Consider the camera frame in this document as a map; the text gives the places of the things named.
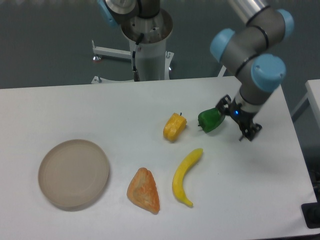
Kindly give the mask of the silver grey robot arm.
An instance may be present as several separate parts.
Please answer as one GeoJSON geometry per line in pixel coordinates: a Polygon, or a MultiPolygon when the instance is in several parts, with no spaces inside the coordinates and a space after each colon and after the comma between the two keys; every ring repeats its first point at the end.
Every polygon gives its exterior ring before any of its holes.
{"type": "MultiPolygon", "coordinates": [[[[100,0],[104,21],[120,26],[129,41],[129,59],[133,79],[164,80],[166,41],[173,20],[158,0],[100,0]]],[[[242,137],[253,140],[262,129],[253,119],[286,76],[286,66],[267,49],[288,38],[295,27],[292,15],[275,10],[264,0],[231,0],[229,5],[245,23],[236,33],[221,30],[210,43],[213,57],[241,83],[234,98],[224,96],[214,108],[198,115],[198,124],[206,133],[217,128],[226,116],[239,126],[242,137]]]]}

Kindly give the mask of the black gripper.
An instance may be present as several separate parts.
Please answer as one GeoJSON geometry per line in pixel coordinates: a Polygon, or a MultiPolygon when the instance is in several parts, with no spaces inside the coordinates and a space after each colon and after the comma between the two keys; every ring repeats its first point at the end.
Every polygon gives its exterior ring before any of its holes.
{"type": "Polygon", "coordinates": [[[230,116],[241,130],[239,141],[244,138],[252,141],[256,135],[262,130],[262,126],[253,122],[253,118],[258,113],[258,106],[245,101],[243,98],[234,98],[226,94],[216,104],[215,108],[220,115],[230,116]]]}

